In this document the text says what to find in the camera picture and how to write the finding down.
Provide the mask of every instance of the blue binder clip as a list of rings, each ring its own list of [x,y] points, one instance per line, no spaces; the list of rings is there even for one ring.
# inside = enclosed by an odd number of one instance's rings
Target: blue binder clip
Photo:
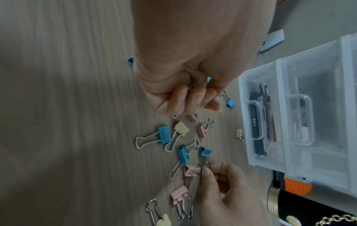
[[[209,154],[210,154],[211,152],[212,152],[211,149],[204,148],[204,147],[200,147],[200,156],[208,157],[208,158],[209,158]]]
[[[224,99],[226,100],[226,106],[227,106],[229,109],[233,108],[233,106],[234,106],[234,104],[235,104],[235,100],[233,100],[232,98],[230,98],[230,97],[227,95],[226,91],[223,91],[223,93],[222,93],[221,95],[222,95],[222,96],[224,97]]]
[[[178,156],[183,164],[188,164],[190,160],[190,154],[187,150],[187,146],[183,145],[182,147],[177,149]]]
[[[142,144],[141,146],[138,145],[138,140],[139,140],[139,139],[144,140],[144,139],[146,139],[146,138],[149,138],[149,137],[151,137],[151,136],[154,136],[155,134],[158,134],[160,140],[147,142],[147,143]],[[158,128],[157,128],[157,132],[154,133],[154,134],[151,134],[150,136],[147,136],[147,137],[136,137],[135,146],[136,146],[136,148],[138,148],[138,149],[142,149],[145,145],[151,144],[151,143],[155,143],[155,142],[160,142],[162,145],[166,145],[166,144],[168,144],[168,143],[171,142],[170,128],[168,127],[168,125],[163,125],[163,126],[158,127]]]
[[[128,63],[131,64],[132,66],[134,66],[134,57],[130,57],[128,59]]]

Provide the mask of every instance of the hand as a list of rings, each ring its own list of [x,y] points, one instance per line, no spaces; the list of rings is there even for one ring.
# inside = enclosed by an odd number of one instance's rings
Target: hand
[[[202,226],[268,225],[259,196],[239,167],[219,162],[210,168],[202,169]]]
[[[276,0],[131,3],[134,72],[149,102],[161,114],[189,115],[222,110],[215,98],[249,68]]]

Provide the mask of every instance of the orange object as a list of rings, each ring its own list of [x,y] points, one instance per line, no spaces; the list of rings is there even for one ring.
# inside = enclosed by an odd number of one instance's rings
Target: orange object
[[[285,190],[295,195],[304,196],[312,190],[312,185],[285,178]]]

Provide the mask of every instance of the table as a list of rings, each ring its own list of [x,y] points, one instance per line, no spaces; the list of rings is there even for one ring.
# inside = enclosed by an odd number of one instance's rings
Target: table
[[[176,152],[134,145],[174,120],[151,109],[127,63],[131,26],[129,0],[0,3],[0,225],[150,225],[152,198],[179,225],[169,194],[183,182],[167,179]],[[199,111],[215,120],[202,145],[264,201],[271,171],[248,165],[238,81],[227,93],[233,111]],[[191,129],[178,144],[191,143],[195,124],[178,119]]]

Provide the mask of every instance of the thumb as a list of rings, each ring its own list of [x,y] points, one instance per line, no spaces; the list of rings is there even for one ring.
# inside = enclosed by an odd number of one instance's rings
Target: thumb
[[[212,171],[207,167],[202,169],[203,200],[221,200],[219,186]]]

